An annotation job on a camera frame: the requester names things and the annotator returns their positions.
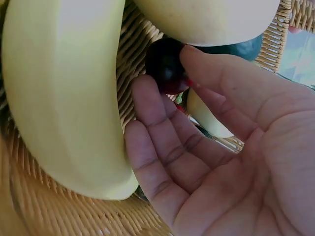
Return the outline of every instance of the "finger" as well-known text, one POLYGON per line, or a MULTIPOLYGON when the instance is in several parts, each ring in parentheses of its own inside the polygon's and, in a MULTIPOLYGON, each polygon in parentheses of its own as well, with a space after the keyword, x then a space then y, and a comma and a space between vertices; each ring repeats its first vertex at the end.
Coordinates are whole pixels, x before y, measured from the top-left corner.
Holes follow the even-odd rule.
POLYGON ((287 114, 315 107, 310 89, 239 57, 205 54, 185 46, 181 62, 193 82, 224 95, 263 131, 287 114))
POLYGON ((186 149, 200 158, 212 170, 229 162, 236 154, 229 151, 214 140, 208 139, 193 125, 188 117, 176 109, 175 104, 163 96, 166 114, 171 116, 171 122, 179 139, 186 149))
POLYGON ((189 194, 167 174, 141 122, 132 121, 126 126, 125 139, 130 164, 144 194, 163 220, 172 226, 189 194))
POLYGON ((137 119, 147 127, 163 166, 178 185, 193 192, 210 168, 182 145, 151 77, 137 78, 132 85, 132 95, 137 119))
POLYGON ((301 29, 298 29, 298 28, 293 27, 293 26, 289 26, 289 31, 290 31, 291 33, 300 33, 300 32, 302 32, 301 29))
POLYGON ((194 87, 193 90, 212 114, 242 141, 246 141, 257 129, 257 124, 236 109, 224 96, 204 87, 194 87))

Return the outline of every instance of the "woven basket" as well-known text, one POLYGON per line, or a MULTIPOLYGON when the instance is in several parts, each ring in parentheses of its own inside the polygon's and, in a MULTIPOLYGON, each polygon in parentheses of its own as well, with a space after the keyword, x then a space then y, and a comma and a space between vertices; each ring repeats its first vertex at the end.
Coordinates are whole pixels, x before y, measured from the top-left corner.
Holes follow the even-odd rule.
POLYGON ((292 0, 290 25, 315 34, 315 4, 307 0, 292 0))
MULTIPOLYGON (((3 23, 6 4, 1 2, 3 23)), ((264 34, 263 46, 256 59, 262 67, 274 72, 280 66, 290 14, 291 0, 282 0, 273 23, 264 34)), ((123 128, 134 119, 130 81, 144 73, 146 49, 162 36, 163 33, 128 0, 117 55, 117 97, 123 128)), ((172 235, 152 207, 135 195, 125 201, 90 199, 65 189, 47 176, 19 137, 2 85, 0 117, 0 235, 172 235)), ((236 151, 242 148, 242 143, 234 138, 220 142, 236 151)))

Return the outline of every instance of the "green fruit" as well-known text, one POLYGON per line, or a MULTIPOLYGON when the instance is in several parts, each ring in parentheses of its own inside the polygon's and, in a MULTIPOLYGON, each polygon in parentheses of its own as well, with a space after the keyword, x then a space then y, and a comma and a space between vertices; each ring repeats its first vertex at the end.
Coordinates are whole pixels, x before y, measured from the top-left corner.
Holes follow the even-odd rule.
POLYGON ((222 45, 216 47, 196 47, 204 53, 208 54, 230 54, 241 57, 248 61, 253 61, 258 56, 262 46, 263 35, 248 40, 243 43, 231 45, 222 45))

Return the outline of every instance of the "palm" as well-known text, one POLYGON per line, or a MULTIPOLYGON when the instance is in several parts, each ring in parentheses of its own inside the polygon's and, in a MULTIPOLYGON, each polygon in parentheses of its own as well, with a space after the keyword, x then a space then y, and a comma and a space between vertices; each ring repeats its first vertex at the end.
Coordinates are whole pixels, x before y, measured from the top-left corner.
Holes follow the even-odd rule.
MULTIPOLYGON (((311 102, 305 107, 307 114, 292 110, 261 120, 264 106, 272 105, 266 100, 257 106, 257 115, 249 117, 256 117, 262 128, 225 97, 199 90, 219 120, 245 141, 240 153, 199 133, 159 94, 152 79, 141 77, 133 85, 138 121, 126 127, 127 151, 158 214, 181 236, 314 235, 308 220, 315 219, 315 160, 309 141, 315 132, 315 105, 309 94, 304 95, 306 90, 298 98, 311 102)), ((278 110, 287 102, 283 97, 271 102, 278 110)), ((289 110, 296 105, 287 104, 289 110)))

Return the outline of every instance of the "red fruit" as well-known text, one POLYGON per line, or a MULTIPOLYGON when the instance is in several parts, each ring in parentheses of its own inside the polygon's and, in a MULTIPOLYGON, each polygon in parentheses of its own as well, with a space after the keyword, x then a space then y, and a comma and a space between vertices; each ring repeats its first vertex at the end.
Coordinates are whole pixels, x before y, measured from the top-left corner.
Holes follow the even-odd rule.
POLYGON ((161 93, 179 94, 191 85, 179 58, 184 46, 166 37, 152 43, 147 50, 146 74, 154 78, 161 93))

